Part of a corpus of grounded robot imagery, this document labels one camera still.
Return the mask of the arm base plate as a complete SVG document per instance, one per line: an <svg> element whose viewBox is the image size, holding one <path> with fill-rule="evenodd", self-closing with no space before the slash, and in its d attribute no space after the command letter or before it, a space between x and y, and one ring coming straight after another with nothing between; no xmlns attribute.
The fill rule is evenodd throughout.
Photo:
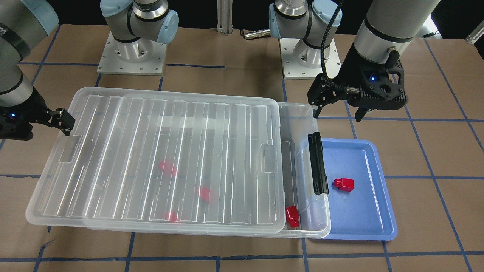
<svg viewBox="0 0 484 272"><path fill-rule="evenodd" d="M313 80L321 73L320 51L310 48L301 39L279 39L284 79ZM335 41L324 50L324 63L330 79L337 76L341 61Z"/></svg>
<svg viewBox="0 0 484 272"><path fill-rule="evenodd" d="M121 43L109 33L97 73L162 76L167 48L167 44L143 38L131 43Z"/></svg>

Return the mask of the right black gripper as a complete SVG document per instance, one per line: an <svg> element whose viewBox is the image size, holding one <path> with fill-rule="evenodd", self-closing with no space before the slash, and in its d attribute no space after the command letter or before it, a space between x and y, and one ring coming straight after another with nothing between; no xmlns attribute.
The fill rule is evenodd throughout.
<svg viewBox="0 0 484 272"><path fill-rule="evenodd" d="M42 95L33 88L32 94L23 103L1 107L0 138L29 141L34 136L32 123L55 127L65 136L70 136L76 122L75 118L65 108L58 108L51 114L50 112Z"/></svg>

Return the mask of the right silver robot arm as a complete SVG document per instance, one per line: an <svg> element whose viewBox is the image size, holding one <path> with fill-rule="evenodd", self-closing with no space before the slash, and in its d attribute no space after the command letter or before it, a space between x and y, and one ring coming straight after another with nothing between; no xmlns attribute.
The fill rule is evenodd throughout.
<svg viewBox="0 0 484 272"><path fill-rule="evenodd" d="M51 110L18 66L65 23L109 26L120 59L138 62L147 59L155 43L174 40L179 15L167 0L2 0L2 139L29 141L33 124L57 128L66 136L74 129L75 118L64 108Z"/></svg>

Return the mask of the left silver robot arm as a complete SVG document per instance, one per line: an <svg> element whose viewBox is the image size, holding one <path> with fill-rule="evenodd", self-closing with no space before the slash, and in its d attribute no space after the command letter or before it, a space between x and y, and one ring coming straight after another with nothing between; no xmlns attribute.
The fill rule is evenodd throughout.
<svg viewBox="0 0 484 272"><path fill-rule="evenodd" d="M372 1L338 74L331 79L324 63L325 48L340 26L343 3L276 0L268 9L272 37L302 39L318 52L321 72L307 92L313 117L339 100L357 108L358 122L373 110L401 109L408 96L400 57L439 1Z"/></svg>

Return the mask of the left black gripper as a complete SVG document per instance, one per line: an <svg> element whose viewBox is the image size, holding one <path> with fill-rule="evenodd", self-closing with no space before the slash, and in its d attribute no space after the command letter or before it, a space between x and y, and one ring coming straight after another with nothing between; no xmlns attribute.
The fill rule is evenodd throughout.
<svg viewBox="0 0 484 272"><path fill-rule="evenodd" d="M352 45L339 73L334 79L325 79L320 73L310 86L307 99L313 105L313 117L317 119L322 107L346 100L358 107L356 122L373 110L399 110L408 103L404 87L404 69L397 49L385 50L389 54L383 64L361 56Z"/></svg>

